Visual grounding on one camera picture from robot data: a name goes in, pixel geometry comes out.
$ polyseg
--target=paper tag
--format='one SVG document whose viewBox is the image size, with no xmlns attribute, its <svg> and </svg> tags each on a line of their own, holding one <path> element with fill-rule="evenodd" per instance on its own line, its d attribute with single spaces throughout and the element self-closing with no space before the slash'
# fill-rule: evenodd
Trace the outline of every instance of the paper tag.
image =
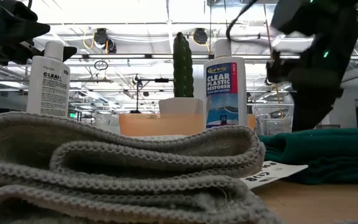
<svg viewBox="0 0 358 224">
<path fill-rule="evenodd" d="M 271 183 L 284 177 L 289 177 L 299 171 L 308 168 L 307 165 L 293 166 L 281 164 L 278 162 L 265 161 L 262 170 L 252 176 L 241 178 L 240 180 L 247 184 L 249 189 Z"/>
</svg>

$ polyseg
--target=green cloth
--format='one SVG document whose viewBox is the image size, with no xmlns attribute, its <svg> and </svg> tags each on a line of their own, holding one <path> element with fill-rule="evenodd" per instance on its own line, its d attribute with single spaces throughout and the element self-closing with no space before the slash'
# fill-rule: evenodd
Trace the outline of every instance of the green cloth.
<svg viewBox="0 0 358 224">
<path fill-rule="evenodd" d="M 266 161 L 309 168 L 288 178 L 302 184 L 358 184 L 358 128 L 259 136 Z"/>
</svg>

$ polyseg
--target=table surface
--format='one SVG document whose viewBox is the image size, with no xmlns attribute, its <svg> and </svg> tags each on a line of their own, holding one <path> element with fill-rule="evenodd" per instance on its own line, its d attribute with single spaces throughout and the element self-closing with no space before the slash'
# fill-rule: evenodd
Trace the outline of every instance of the table surface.
<svg viewBox="0 0 358 224">
<path fill-rule="evenodd" d="M 276 181 L 252 191 L 287 224 L 358 220 L 358 185 L 301 185 Z"/>
</svg>

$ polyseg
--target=cactus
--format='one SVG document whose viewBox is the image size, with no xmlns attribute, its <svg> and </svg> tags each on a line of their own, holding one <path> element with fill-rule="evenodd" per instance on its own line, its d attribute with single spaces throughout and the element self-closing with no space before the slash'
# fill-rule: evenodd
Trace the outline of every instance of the cactus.
<svg viewBox="0 0 358 224">
<path fill-rule="evenodd" d="M 194 97 L 191 50 L 181 32 L 173 41 L 173 86 L 175 97 Z"/>
</svg>

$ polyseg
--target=white plastic bottle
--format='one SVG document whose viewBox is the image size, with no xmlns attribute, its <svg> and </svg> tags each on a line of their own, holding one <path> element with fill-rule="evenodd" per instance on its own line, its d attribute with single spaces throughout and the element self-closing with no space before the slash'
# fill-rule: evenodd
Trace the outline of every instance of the white plastic bottle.
<svg viewBox="0 0 358 224">
<path fill-rule="evenodd" d="M 70 68 L 62 62 L 63 49 L 50 41 L 44 57 L 32 58 L 27 112 L 67 117 Z"/>
<path fill-rule="evenodd" d="M 204 64 L 206 127 L 247 125 L 246 67 L 231 56 L 227 39 L 215 43 L 215 59 Z"/>
</svg>

